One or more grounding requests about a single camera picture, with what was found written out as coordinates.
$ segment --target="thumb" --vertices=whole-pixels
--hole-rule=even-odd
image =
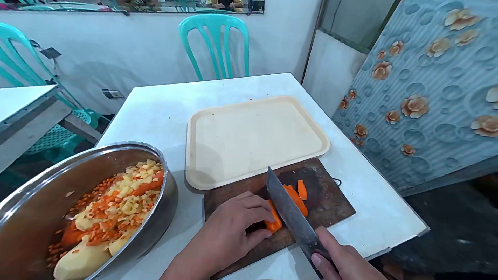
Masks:
[[[324,280],[341,280],[334,267],[321,254],[312,254],[311,261],[322,274]]]
[[[247,235],[248,238],[248,248],[247,251],[251,250],[252,248],[256,247],[261,241],[263,241],[265,238],[268,238],[271,236],[271,231],[267,229],[260,229],[255,232],[251,232]]]

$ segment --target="mirror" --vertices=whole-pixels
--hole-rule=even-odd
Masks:
[[[264,13],[264,0],[0,0],[0,10]]]

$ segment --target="cutting board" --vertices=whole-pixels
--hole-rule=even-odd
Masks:
[[[317,158],[307,159],[279,168],[275,170],[275,173],[282,184],[293,185],[295,189],[297,187],[297,180],[304,181],[308,191],[308,199],[304,201],[304,205],[306,205],[309,212],[306,219],[313,228],[331,226],[356,213]],[[251,191],[264,199],[269,199],[270,197],[266,189],[266,179],[266,173],[263,173],[209,191],[204,195],[206,220],[223,202],[246,191]],[[264,228],[263,222],[252,225],[247,231],[250,232],[260,228]],[[284,225],[282,229],[275,232],[270,238],[265,239],[249,251],[245,257],[213,275],[211,280],[220,279],[295,242],[292,234]]]

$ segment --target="white table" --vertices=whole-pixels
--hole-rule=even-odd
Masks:
[[[0,89],[0,172],[60,124],[96,143],[101,134],[55,97],[56,85]]]
[[[367,258],[387,252],[428,230],[377,170],[342,134],[290,74],[134,88],[97,146],[142,141],[160,149],[179,188],[176,215],[152,251],[123,271],[122,279],[158,279],[203,224],[202,198],[185,187],[187,122],[197,111],[272,96],[297,98],[331,141],[320,160],[356,214],[329,228],[341,244],[353,245]],[[317,279],[294,244],[224,279]]]

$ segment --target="white wall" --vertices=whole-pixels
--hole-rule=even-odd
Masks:
[[[250,33],[249,73],[291,72],[301,80],[319,0],[270,0],[264,15],[238,15]],[[125,96],[133,87],[197,81],[180,42],[178,24],[192,14],[0,11],[0,21],[17,27],[42,47],[54,47],[61,82],[87,108],[116,113],[123,99],[107,99],[101,89]],[[231,32],[235,74],[243,75],[243,43]],[[205,80],[214,79],[201,35],[189,34]],[[0,79],[0,87],[7,87]]]
[[[329,117],[348,93],[366,58],[366,54],[316,32],[303,87]]]

